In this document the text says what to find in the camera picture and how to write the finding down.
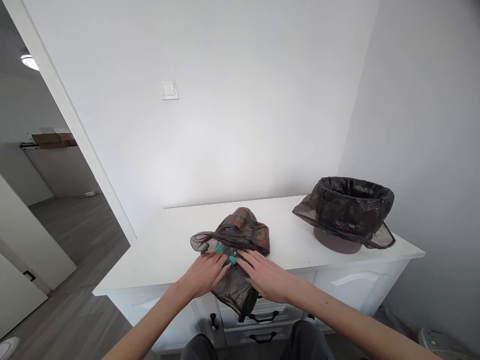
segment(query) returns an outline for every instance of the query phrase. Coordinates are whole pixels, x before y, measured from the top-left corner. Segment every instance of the door frame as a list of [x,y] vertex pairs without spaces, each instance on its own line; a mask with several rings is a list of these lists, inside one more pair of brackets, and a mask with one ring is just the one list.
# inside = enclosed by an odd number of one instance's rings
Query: door frame
[[90,138],[85,131],[82,120],[80,119],[77,110],[75,109],[69,94],[60,78],[55,65],[48,54],[44,43],[35,27],[35,24],[30,17],[30,14],[23,2],[23,0],[3,0],[5,7],[10,14],[21,38],[30,51],[30,54],[35,59],[40,68],[41,76],[45,81],[53,99],[58,106],[66,124],[70,128],[71,133],[75,137],[81,153],[95,176],[98,185],[113,211],[118,223],[123,230],[128,242],[132,245],[137,240],[132,224],[130,223],[127,214],[120,202],[117,193],[115,192],[110,179],[105,172],[105,169],[90,141]]

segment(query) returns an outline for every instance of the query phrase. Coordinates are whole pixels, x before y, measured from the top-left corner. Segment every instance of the trash bag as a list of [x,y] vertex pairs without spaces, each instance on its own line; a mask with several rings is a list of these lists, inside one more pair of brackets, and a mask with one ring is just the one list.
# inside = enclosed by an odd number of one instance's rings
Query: trash bag
[[[245,249],[256,250],[263,256],[270,254],[269,228],[258,222],[247,207],[239,207],[228,215],[215,232],[203,231],[193,235],[190,244],[194,250],[202,253],[212,253],[220,246],[227,256],[236,256],[237,250]],[[247,273],[239,265],[232,264],[212,291],[218,300],[238,314],[240,323],[250,315],[259,295],[247,278]]]
[[293,213],[325,233],[368,249],[386,249],[395,238],[384,220],[394,203],[387,187],[350,177],[322,177]]

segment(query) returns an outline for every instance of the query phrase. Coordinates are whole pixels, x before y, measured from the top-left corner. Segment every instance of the black handle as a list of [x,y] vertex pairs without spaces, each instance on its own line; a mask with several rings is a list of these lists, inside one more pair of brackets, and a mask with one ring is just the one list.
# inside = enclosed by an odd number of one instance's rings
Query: black handle
[[213,332],[216,332],[218,329],[219,329],[219,326],[217,324],[215,324],[215,318],[217,317],[217,314],[212,312],[210,314],[210,320],[211,320],[211,330]]
[[257,340],[257,338],[255,337],[255,335],[250,335],[250,339],[253,339],[256,341],[257,344],[266,344],[266,343],[269,343],[273,340],[273,338],[275,337],[275,335],[277,335],[277,333],[275,331],[272,331],[271,334],[270,334],[270,338],[269,339],[265,339],[265,340]]
[[257,323],[265,323],[267,321],[273,321],[278,314],[279,314],[279,312],[277,310],[275,310],[274,312],[271,313],[271,318],[263,319],[263,320],[257,320],[255,315],[253,315],[253,314],[248,315],[248,317],[252,320],[255,320]]

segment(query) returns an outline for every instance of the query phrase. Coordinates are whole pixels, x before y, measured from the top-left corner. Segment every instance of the ceiling light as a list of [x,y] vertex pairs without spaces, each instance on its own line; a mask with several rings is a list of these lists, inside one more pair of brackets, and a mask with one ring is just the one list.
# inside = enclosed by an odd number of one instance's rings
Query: ceiling light
[[21,62],[27,65],[29,68],[32,68],[34,70],[39,70],[39,67],[37,66],[37,63],[35,62],[34,58],[30,54],[22,55],[20,57]]

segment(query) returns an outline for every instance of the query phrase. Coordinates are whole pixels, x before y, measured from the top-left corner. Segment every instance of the person's right hand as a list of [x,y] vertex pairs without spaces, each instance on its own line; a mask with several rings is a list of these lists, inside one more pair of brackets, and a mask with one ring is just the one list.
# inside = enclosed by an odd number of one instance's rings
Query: person's right hand
[[273,261],[268,260],[258,251],[239,250],[240,257],[236,262],[250,276],[246,280],[265,299],[275,303],[292,303],[295,289],[302,281],[298,277],[286,272]]

